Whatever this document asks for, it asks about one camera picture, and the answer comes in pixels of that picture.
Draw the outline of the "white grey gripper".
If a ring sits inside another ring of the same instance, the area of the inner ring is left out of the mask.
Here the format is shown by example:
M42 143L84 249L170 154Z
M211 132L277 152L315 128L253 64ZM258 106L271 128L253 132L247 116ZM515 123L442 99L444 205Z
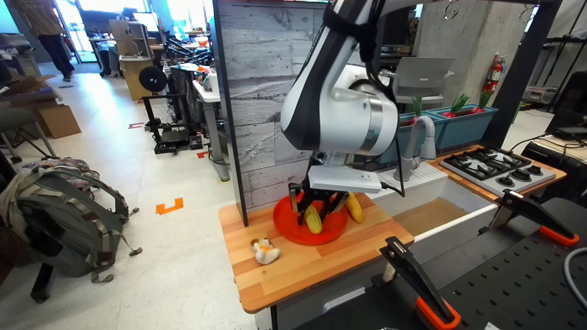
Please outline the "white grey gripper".
M308 183L288 185L291 211L297 215L299 226L304 224L304 213L313 202L312 189L350 193L378 193L381 189L379 178L374 172L348 167L346 156L337 152L317 152L310 158ZM335 193L330 200L324 200L321 218L326 220L346 198L348 193Z

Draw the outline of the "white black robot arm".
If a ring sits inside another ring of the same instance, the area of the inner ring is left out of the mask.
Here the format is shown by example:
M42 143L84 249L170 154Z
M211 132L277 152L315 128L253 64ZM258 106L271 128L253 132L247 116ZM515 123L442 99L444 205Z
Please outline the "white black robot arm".
M319 37L280 110L282 136L310 152L302 182L288 185L299 226L315 200L323 202L319 220L324 220L352 193L381 189L374 172L348 167L346 158L379 156L394 141L396 101L372 68L372 57L379 18L402 7L400 0L330 0L323 11ZM335 86L354 50L372 92Z

